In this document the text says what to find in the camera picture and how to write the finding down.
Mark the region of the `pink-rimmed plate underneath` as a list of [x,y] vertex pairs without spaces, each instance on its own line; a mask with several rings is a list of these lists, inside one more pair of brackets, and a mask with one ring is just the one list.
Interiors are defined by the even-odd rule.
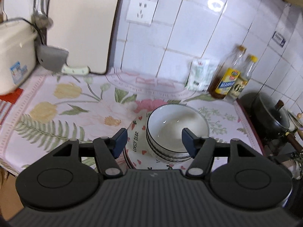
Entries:
[[129,160],[129,157],[128,157],[128,155],[127,155],[127,152],[126,152],[126,149],[125,149],[125,148],[123,149],[123,156],[124,156],[124,160],[125,160],[125,162],[126,162],[128,168],[129,168],[129,169],[133,169],[133,168],[134,168],[134,167],[133,167],[133,164],[132,164],[131,161]]

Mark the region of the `large white ribbed bowl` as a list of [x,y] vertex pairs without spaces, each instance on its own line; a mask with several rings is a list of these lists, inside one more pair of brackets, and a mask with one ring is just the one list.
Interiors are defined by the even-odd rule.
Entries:
[[192,107],[166,104],[156,108],[148,117],[146,132],[162,148],[188,153],[182,143],[182,130],[190,129],[198,137],[209,137],[208,121]]

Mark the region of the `floral tablecloth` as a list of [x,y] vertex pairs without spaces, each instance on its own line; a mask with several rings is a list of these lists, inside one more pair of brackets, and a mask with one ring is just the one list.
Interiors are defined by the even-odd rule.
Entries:
[[113,136],[165,104],[196,109],[218,142],[239,138],[260,151],[238,104],[188,91],[178,82],[120,70],[85,77],[35,73],[15,103],[1,100],[1,166],[17,175],[71,138],[83,143]]

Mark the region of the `black wok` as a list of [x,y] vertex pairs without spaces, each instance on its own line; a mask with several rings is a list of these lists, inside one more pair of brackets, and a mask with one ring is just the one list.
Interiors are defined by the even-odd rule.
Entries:
[[251,92],[241,97],[239,103],[243,105],[263,145],[277,140],[283,145],[288,142],[297,152],[302,152],[302,145],[294,136],[300,127],[291,119],[282,100],[274,100],[266,93]]

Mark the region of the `oil bottle yellow label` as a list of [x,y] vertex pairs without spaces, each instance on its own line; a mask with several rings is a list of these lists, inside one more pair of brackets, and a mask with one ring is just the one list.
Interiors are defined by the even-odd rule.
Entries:
[[246,50],[245,46],[238,45],[220,64],[208,89],[211,97],[219,100],[226,97],[243,68],[243,58]]

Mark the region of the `vinegar bottle yellow cap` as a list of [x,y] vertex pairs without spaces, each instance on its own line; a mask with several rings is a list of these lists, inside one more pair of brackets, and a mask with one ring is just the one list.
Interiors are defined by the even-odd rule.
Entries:
[[243,67],[241,68],[240,75],[226,96],[228,101],[235,101],[243,92],[244,88],[251,79],[255,67],[254,65],[257,63],[257,61],[258,58],[256,56],[251,54],[247,56],[247,59],[244,61]]

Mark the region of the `white plastic seasoning bag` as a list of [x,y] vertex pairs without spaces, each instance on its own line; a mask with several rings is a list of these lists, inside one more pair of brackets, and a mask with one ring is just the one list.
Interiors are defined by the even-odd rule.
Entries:
[[185,87],[190,91],[207,92],[218,64],[210,59],[192,61]]

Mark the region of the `cardboard box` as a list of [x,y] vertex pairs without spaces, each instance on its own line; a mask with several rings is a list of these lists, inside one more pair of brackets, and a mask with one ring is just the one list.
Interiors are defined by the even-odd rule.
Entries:
[[1,216],[5,220],[11,219],[24,207],[20,201],[20,197],[16,191],[15,183],[16,177],[10,174],[5,169],[1,168],[1,191],[0,191],[0,204]]

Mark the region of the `cream rice cooker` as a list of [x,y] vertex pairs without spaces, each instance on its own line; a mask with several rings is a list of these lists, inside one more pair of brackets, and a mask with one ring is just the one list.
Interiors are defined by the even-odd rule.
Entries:
[[18,88],[36,65],[37,32],[23,20],[1,23],[0,93]]

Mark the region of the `cream cutting board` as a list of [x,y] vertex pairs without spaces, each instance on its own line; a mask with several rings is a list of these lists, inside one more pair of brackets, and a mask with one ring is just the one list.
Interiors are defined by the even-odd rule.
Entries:
[[49,0],[53,20],[47,45],[67,50],[70,67],[91,73],[108,70],[110,43],[119,0]]

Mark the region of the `hanging metal ladles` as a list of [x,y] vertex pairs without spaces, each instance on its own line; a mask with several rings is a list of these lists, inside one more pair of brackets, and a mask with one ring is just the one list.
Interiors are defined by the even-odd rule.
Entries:
[[47,15],[48,0],[33,0],[31,22],[39,29],[49,29],[53,22]]

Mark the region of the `blue wall sticker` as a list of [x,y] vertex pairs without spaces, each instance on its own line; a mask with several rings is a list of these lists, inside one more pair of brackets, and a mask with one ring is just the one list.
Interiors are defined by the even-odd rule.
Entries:
[[277,43],[281,48],[284,47],[286,39],[277,31],[274,32],[272,40]]

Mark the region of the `white wall socket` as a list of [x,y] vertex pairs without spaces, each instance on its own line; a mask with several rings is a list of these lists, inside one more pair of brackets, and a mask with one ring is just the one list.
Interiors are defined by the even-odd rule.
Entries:
[[156,0],[130,0],[126,21],[150,27],[156,11]]

